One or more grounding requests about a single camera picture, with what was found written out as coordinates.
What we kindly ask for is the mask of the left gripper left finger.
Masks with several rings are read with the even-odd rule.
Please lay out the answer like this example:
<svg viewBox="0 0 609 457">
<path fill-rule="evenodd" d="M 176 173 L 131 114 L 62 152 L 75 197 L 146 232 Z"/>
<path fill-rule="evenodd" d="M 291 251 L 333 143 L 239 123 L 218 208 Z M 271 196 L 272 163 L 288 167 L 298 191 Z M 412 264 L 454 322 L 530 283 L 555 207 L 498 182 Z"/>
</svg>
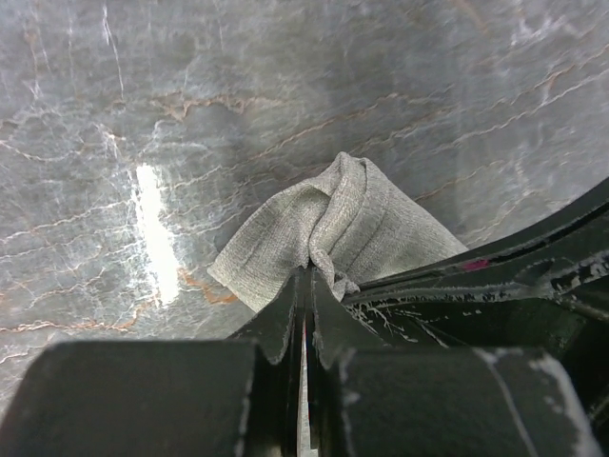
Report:
<svg viewBox="0 0 609 457">
<path fill-rule="evenodd" d="M 294 456 L 305 274 L 221 340 L 46 348 L 1 424 L 5 456 Z"/>
</svg>

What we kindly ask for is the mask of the grey cloth napkin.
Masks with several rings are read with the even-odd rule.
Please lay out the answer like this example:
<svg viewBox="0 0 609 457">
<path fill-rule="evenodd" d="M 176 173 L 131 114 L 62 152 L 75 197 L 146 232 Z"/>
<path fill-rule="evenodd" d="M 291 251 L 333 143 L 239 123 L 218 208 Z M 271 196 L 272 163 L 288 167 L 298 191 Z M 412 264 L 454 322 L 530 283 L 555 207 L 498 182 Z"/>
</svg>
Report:
<svg viewBox="0 0 609 457">
<path fill-rule="evenodd" d="M 337 300 L 466 246 L 366 158 L 339 153 L 319 175 L 270 197 L 237 230 L 209 275 L 254 311 L 297 268 L 316 268 Z"/>
</svg>

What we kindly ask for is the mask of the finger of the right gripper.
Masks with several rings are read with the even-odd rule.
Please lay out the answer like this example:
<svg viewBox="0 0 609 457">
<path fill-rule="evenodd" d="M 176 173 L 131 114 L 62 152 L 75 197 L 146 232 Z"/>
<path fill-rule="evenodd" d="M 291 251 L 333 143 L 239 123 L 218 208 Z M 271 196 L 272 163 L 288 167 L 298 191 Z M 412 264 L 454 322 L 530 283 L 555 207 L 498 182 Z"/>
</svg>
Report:
<svg viewBox="0 0 609 457">
<path fill-rule="evenodd" d="M 570 352 L 608 331 L 608 261 L 559 268 L 545 260 L 511 281 L 473 288 L 386 286 L 344 305 L 391 336 L 417 324 L 447 345 Z"/>
<path fill-rule="evenodd" d="M 566 207 L 530 227 L 435 264 L 365 283 L 360 286 L 360 289 L 371 290 L 396 285 L 400 282 L 443 277 L 494 267 L 548 247 L 600 217 L 607 210 L 608 181 L 603 180 Z"/>
</svg>

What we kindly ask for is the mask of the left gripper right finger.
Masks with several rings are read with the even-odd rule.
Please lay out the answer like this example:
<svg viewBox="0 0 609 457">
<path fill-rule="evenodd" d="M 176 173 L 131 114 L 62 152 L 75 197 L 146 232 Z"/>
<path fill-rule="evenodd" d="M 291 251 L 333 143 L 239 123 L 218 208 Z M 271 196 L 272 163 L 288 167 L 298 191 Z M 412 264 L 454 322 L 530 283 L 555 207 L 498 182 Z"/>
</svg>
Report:
<svg viewBox="0 0 609 457">
<path fill-rule="evenodd" d="M 306 275 L 308 417 L 322 456 L 600 456 L 562 364 L 538 348 L 392 347 Z"/>
</svg>

